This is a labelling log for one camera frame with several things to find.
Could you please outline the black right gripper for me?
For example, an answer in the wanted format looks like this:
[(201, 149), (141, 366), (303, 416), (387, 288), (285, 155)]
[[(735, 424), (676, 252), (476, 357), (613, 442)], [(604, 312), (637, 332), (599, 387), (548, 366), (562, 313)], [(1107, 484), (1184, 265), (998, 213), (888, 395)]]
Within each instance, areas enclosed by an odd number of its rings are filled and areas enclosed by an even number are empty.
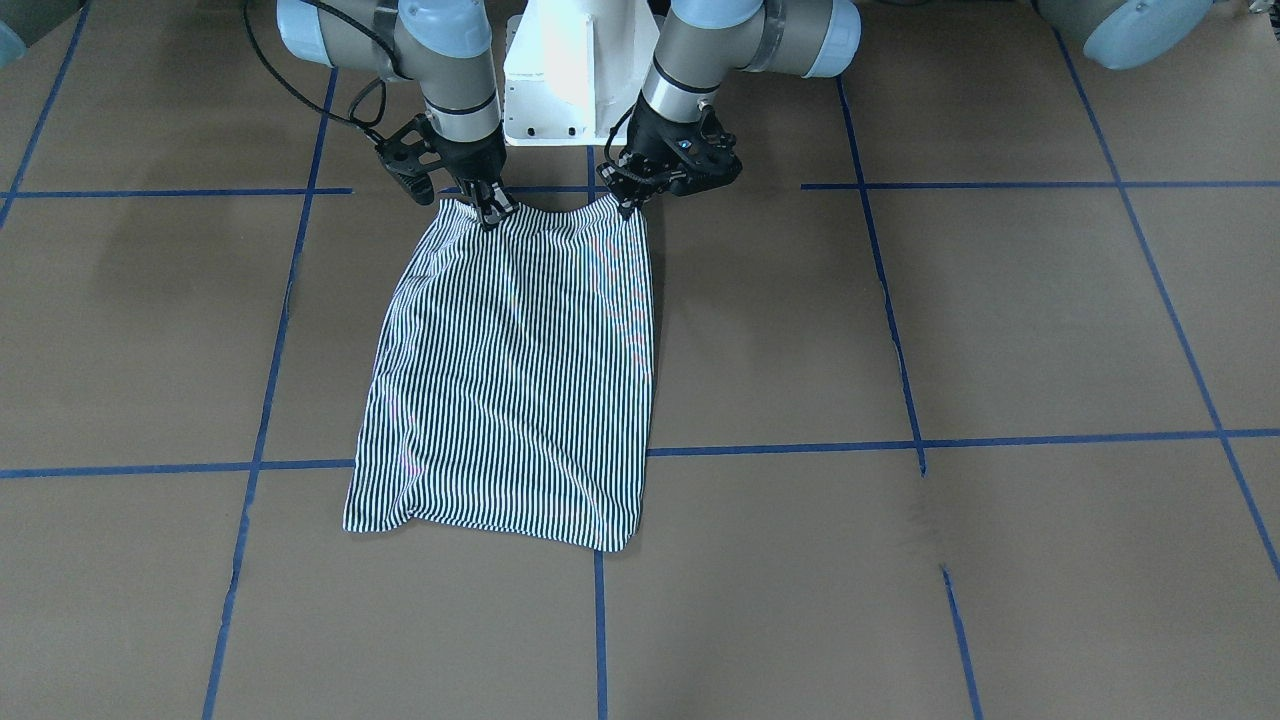
[(447, 170), (477, 215), (483, 231), (498, 228), (517, 211), (517, 201), (506, 188), (500, 173), (506, 165), (502, 123), (480, 140), (447, 138), (419, 113), (389, 136), (376, 136), (376, 151), (388, 174), (419, 205), (434, 201), (430, 174)]

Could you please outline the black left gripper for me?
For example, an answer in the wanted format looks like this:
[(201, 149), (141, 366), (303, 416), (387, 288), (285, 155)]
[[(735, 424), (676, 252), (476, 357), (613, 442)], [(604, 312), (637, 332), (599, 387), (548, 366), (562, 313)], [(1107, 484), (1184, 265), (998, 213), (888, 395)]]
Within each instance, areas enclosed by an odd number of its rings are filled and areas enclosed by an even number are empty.
[(662, 193), (685, 197), (733, 183), (737, 138), (704, 102), (691, 122), (666, 119), (640, 97), (611, 128), (598, 174), (628, 222)]

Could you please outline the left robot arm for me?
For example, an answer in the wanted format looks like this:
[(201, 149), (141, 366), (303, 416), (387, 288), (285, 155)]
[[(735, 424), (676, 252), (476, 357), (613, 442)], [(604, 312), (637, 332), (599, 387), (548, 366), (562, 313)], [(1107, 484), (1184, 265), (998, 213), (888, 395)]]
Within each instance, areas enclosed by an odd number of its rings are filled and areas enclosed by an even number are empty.
[[(1144, 65), (1181, 42), (1207, 1), (1033, 1), (1030, 9), (1088, 59)], [(622, 218), (662, 193), (731, 184), (742, 169), (714, 101), (733, 72), (805, 79), (841, 76), (861, 42), (851, 1), (672, 1), (635, 104), (622, 115), (618, 156), (598, 168)]]

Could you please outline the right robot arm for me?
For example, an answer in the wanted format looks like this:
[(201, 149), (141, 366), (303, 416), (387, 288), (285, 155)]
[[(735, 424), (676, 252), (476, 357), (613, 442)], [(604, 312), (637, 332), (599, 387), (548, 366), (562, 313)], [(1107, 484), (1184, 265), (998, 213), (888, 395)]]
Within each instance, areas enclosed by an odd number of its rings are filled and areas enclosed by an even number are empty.
[[(385, 172), (420, 205), (435, 197), (433, 173), (445, 170), (481, 231), (516, 214), (500, 174), (506, 164), (500, 104), (492, 56), (492, 27), (480, 1), (274, 1), (279, 45), (292, 56), (338, 70), (367, 73), (369, 82), (343, 111), (314, 102), (262, 50), (251, 1), (215, 1), (234, 12), (262, 70), (293, 100), (329, 122), (360, 132)], [(379, 129), (384, 110), (362, 118), (370, 94), (387, 97), (393, 83), (417, 85), (424, 110), (398, 131)]]

